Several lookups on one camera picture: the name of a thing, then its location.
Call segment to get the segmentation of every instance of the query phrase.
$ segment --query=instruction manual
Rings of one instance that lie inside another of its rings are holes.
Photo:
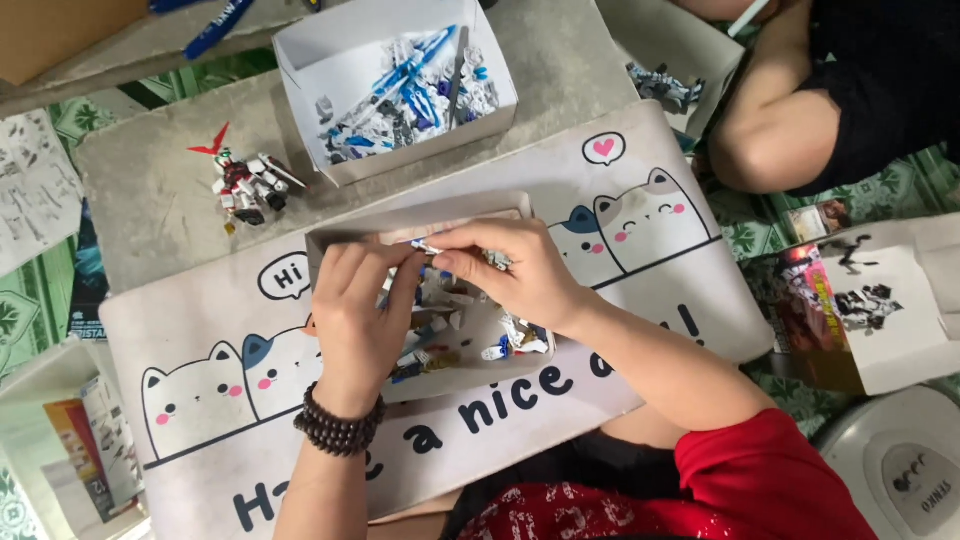
[[[83,199],[45,110],[0,120],[0,276],[75,233]]]

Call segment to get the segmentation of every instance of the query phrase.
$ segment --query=right hand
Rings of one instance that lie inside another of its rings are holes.
[[[573,279],[539,219],[476,219],[425,242],[447,250],[433,259],[435,267],[480,287],[517,317],[557,333],[566,333],[600,298]],[[497,270],[477,248],[498,251],[513,264]]]

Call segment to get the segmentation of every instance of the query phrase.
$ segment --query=left hand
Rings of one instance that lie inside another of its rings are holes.
[[[318,404],[336,416],[362,418],[376,404],[410,330],[425,254],[409,244],[335,244],[327,248],[313,295],[313,320],[324,352]],[[398,267],[384,309],[376,298]]]

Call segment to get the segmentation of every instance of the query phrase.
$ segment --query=red shirt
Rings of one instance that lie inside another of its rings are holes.
[[[577,484],[520,484],[470,521],[459,540],[693,538],[876,540],[850,490],[797,430],[769,409],[677,444],[682,501],[638,501]]]

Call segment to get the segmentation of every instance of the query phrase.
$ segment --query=hand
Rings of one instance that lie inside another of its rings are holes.
[[[449,250],[433,265],[480,287],[512,314],[557,333],[576,325],[578,315],[599,300],[566,269],[546,225],[539,219],[477,219],[426,238]],[[490,266],[476,248],[494,250],[514,263]]]
[[[317,403],[342,418],[362,418],[376,404],[410,330],[425,255],[408,244],[335,244],[327,248],[313,295],[324,353]],[[387,272],[398,267],[387,307],[376,308]]]

